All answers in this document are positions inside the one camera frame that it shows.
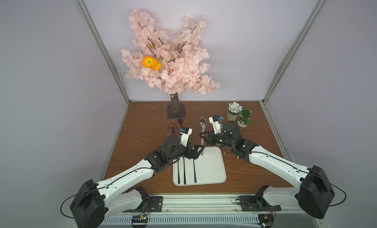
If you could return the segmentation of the white square tray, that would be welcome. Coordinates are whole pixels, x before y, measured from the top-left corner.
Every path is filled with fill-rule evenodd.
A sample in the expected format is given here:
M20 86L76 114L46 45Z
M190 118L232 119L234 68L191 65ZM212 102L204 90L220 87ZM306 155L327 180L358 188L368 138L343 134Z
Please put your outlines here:
M206 147L203 155L195 159L197 183L194 183L192 159L185 158L186 185L184 185L183 157L180 158L178 162L180 166L180 184L177 182L177 163L175 163L172 168L172 179L176 186L218 184L224 183L227 179L222 151L218 147Z

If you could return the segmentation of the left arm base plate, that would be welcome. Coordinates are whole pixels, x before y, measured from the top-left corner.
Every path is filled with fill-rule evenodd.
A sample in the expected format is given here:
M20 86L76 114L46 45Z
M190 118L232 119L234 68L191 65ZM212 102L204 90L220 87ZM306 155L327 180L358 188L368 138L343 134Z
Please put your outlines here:
M163 196L152 196L143 200L136 209L126 210L124 212L161 212L163 199Z

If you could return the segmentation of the blue fork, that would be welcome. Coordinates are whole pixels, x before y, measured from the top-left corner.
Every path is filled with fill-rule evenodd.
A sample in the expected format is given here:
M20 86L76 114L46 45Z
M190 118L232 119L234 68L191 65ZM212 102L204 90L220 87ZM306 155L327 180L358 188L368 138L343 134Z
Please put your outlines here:
M194 178L194 183L197 183L196 168L195 168L195 159L193 159L192 162L193 162L193 178Z

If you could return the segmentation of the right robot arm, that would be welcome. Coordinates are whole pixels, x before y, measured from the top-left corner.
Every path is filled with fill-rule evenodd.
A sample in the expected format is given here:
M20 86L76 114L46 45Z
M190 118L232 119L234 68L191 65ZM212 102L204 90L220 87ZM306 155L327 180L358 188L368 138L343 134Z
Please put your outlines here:
M231 153L246 162L258 165L287 181L290 188L268 186L261 189L263 200L270 205L299 207L310 216L323 219L335 197L335 185L329 182L325 171L290 162L261 145L244 139L234 122L213 124L214 130L200 134L209 146L227 147Z

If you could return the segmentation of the rainbow iridescent fork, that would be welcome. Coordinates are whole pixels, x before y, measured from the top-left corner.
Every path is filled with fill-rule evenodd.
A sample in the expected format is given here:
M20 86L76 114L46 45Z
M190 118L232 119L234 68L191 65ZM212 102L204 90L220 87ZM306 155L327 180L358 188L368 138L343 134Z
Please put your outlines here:
M177 162L177 182L178 182L178 184L180 184L181 183L181 180L180 180L180 166L179 166L179 162Z

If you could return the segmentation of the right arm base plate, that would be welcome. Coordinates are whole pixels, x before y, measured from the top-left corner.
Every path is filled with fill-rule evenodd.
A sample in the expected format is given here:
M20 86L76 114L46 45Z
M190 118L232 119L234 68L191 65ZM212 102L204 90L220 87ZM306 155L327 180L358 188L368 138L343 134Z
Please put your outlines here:
M270 205L263 197L253 196L239 196L235 200L237 205L240 205L243 212L270 212L281 211L280 205Z

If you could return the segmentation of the silver pink spoon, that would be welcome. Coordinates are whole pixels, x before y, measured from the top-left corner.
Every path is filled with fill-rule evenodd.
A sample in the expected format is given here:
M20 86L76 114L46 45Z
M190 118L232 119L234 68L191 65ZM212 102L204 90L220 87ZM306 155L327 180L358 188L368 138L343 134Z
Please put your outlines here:
M202 132L204 132L205 129L206 129L206 126L207 126L207 122L206 122L206 119L204 117L200 118L200 125L202 127ZM204 146L204 139L201 139L201 145Z

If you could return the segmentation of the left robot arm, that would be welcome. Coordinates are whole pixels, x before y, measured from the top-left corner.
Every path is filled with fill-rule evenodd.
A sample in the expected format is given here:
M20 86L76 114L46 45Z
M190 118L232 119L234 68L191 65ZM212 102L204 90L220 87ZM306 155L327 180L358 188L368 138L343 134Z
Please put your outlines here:
M170 135L160 147L135 166L107 180L84 182L78 193L71 196L71 218L78 228L96 228L115 213L116 200L125 201L126 210L136 210L147 194L134 189L126 196L121 196L123 192L154 177L182 157L198 159L204 149L202 145L194 145L188 140L182 141L177 135Z

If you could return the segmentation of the dark purple spoon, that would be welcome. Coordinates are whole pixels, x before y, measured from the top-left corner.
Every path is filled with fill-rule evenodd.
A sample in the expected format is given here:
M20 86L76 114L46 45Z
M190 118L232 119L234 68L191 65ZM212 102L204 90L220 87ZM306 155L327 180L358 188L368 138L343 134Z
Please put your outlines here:
M183 157L183 169L184 169L184 185L187 184L187 178L186 178L186 164L185 164L185 158Z

